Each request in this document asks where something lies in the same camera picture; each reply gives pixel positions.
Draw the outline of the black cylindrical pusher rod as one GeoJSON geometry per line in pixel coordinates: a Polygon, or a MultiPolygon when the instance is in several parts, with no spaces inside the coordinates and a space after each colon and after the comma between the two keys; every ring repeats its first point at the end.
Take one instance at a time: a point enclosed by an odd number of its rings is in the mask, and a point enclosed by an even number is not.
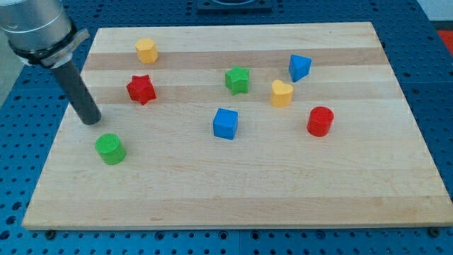
{"type": "Polygon", "coordinates": [[[88,87],[85,85],[77,66],[72,60],[50,69],[72,108],[85,125],[93,125],[101,120],[101,112],[88,87]]]}

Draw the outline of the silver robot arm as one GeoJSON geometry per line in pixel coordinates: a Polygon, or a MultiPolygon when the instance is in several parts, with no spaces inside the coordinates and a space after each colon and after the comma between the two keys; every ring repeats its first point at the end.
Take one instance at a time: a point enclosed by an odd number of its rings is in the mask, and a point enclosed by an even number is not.
{"type": "Polygon", "coordinates": [[[85,125],[101,120],[101,112],[73,62],[73,52],[88,40],[59,0],[1,0],[1,30],[25,64],[50,69],[85,125]]]}

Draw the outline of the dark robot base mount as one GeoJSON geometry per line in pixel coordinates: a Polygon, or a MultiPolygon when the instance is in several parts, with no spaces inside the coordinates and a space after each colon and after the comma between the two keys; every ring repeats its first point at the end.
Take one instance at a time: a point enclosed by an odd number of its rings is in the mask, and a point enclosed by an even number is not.
{"type": "Polygon", "coordinates": [[[273,0],[197,0],[198,13],[271,11],[273,0]]]}

